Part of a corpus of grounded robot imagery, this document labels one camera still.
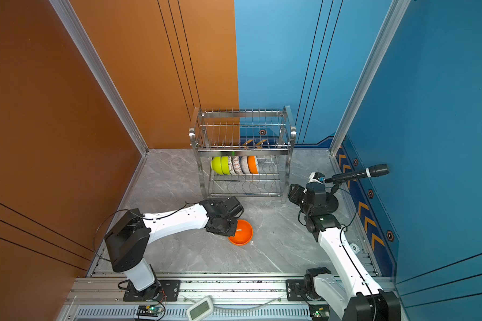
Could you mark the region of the orange plastic bowl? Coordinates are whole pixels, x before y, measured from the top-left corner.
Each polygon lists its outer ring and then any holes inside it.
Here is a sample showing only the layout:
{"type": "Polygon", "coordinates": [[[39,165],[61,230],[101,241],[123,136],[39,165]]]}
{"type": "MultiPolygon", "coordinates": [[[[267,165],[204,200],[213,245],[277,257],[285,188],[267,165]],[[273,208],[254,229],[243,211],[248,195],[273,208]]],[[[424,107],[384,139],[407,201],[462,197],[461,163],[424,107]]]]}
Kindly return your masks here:
{"type": "Polygon", "coordinates": [[[250,243],[253,238],[254,230],[251,224],[243,219],[239,219],[235,234],[228,239],[235,246],[245,246],[250,243]]]}

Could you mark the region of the lime green bowl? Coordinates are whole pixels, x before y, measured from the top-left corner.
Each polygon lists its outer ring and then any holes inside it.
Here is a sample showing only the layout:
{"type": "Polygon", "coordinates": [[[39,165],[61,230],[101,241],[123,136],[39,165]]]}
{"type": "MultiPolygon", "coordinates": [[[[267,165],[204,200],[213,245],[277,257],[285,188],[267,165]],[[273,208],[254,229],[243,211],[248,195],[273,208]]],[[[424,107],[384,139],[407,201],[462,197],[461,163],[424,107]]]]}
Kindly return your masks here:
{"type": "Polygon", "coordinates": [[[229,167],[230,161],[229,161],[228,157],[227,156],[221,156],[220,160],[221,160],[222,173],[224,175],[230,175],[230,167],[229,167]]]}
{"type": "Polygon", "coordinates": [[[211,160],[211,168],[217,175],[222,175],[222,157],[214,156],[211,160]]]}

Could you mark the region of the white bowl orange outside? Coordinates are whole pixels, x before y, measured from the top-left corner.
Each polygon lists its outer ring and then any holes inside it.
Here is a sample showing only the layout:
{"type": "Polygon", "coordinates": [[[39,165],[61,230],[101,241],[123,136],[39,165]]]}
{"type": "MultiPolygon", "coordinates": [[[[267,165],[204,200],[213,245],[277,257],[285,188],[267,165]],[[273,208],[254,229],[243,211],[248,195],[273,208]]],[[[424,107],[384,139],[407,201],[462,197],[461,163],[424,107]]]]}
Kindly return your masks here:
{"type": "Polygon", "coordinates": [[[258,161],[255,156],[248,156],[247,157],[247,162],[248,162],[248,168],[249,171],[252,175],[258,175],[259,170],[258,170],[258,161]]]}

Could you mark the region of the white maroon patterned bowl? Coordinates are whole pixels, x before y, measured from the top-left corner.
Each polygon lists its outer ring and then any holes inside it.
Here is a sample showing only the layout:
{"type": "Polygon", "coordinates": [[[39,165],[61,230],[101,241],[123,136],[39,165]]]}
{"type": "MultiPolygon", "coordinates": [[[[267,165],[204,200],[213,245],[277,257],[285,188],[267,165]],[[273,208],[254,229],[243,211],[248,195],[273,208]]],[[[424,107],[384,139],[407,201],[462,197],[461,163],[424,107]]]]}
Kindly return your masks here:
{"type": "Polygon", "coordinates": [[[231,156],[228,157],[228,168],[229,168],[229,173],[230,173],[231,175],[235,175],[235,174],[236,174],[236,172],[235,172],[235,170],[234,170],[234,166],[233,166],[233,164],[232,164],[232,158],[231,158],[231,156]]]}

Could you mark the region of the blue triangle patterned bowl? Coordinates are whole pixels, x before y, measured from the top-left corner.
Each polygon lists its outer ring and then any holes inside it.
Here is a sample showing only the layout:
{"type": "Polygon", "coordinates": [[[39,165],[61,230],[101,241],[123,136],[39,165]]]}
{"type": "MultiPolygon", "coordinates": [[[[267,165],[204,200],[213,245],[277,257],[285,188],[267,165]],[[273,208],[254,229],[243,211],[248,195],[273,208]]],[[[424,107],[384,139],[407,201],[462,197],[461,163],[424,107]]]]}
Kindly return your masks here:
{"type": "Polygon", "coordinates": [[[238,157],[238,156],[233,156],[233,157],[232,157],[232,166],[233,166],[234,172],[235,172],[237,175],[243,175],[243,174],[244,174],[244,172],[242,171],[242,168],[241,168],[241,165],[240,165],[240,161],[239,161],[239,157],[238,157]]]}

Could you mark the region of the pink striped ceramic bowl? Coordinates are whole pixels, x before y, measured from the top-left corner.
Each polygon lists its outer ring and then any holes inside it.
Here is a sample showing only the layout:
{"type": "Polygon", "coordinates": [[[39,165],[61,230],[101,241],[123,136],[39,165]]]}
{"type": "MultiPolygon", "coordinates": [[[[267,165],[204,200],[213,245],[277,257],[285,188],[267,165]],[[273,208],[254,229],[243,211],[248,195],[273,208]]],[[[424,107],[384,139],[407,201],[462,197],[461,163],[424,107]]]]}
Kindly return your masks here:
{"type": "Polygon", "coordinates": [[[248,159],[246,156],[239,157],[240,167],[245,175],[250,175],[250,169],[248,165],[248,159]]]}

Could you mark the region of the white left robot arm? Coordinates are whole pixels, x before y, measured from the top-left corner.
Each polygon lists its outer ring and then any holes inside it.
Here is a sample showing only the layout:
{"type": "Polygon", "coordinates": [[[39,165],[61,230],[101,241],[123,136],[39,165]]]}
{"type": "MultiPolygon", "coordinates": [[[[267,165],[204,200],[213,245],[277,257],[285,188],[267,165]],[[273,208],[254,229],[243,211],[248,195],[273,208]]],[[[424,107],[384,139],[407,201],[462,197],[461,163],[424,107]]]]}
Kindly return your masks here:
{"type": "Polygon", "coordinates": [[[139,209],[128,209],[104,236],[112,269],[126,275],[128,291],[156,292],[158,279],[144,258],[150,243],[189,230],[232,237],[243,213],[244,207],[236,197],[187,203],[164,213],[143,214],[139,209]]]}

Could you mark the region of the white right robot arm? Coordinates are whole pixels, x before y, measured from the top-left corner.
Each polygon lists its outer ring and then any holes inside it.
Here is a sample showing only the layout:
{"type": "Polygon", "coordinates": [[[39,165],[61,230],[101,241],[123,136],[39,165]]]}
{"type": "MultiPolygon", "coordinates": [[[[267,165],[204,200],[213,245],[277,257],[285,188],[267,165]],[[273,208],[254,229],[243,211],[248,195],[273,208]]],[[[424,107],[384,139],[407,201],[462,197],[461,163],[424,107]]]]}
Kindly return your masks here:
{"type": "Polygon", "coordinates": [[[300,208],[305,227],[325,251],[339,276],[326,268],[310,269],[304,275],[305,293],[321,298],[340,320],[401,320],[401,304],[393,292],[385,291],[360,262],[345,236],[343,226],[330,205],[333,195],[323,183],[305,187],[292,184],[288,200],[300,208]]]}

